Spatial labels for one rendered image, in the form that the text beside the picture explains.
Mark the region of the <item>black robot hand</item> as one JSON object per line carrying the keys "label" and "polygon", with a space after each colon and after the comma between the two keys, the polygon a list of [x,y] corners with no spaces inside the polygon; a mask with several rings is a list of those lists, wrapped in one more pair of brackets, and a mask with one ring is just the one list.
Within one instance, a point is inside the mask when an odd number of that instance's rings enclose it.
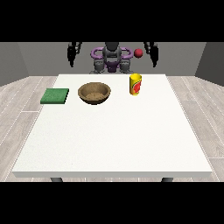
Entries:
{"label": "black robot hand", "polygon": [[150,55],[152,65],[155,67],[158,63],[158,44],[156,42],[144,42],[144,49]]}
{"label": "black robot hand", "polygon": [[70,66],[74,66],[74,60],[77,54],[80,53],[81,50],[81,42],[69,42],[67,48],[67,59],[70,63]]}

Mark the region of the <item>yellow cup with melon print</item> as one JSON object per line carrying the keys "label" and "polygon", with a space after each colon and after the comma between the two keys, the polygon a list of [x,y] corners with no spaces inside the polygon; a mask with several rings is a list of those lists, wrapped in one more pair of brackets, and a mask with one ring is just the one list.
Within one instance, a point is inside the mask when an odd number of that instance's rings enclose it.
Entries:
{"label": "yellow cup with melon print", "polygon": [[132,95],[138,95],[142,84],[142,75],[133,73],[129,76],[129,92]]}

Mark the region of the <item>green square pad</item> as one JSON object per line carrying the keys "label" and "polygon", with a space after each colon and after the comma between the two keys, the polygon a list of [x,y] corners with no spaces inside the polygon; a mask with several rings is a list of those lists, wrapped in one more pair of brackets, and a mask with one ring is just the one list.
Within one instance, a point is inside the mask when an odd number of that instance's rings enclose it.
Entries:
{"label": "green square pad", "polygon": [[41,104],[64,104],[67,99],[68,88],[47,88],[40,100]]}

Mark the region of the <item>brown wooden bowl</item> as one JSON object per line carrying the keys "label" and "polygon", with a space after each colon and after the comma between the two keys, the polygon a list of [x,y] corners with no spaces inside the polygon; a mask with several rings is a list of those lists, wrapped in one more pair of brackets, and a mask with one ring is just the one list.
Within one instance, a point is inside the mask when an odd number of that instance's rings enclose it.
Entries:
{"label": "brown wooden bowl", "polygon": [[78,96],[87,104],[97,105],[105,102],[111,93],[107,84],[89,82],[78,89]]}

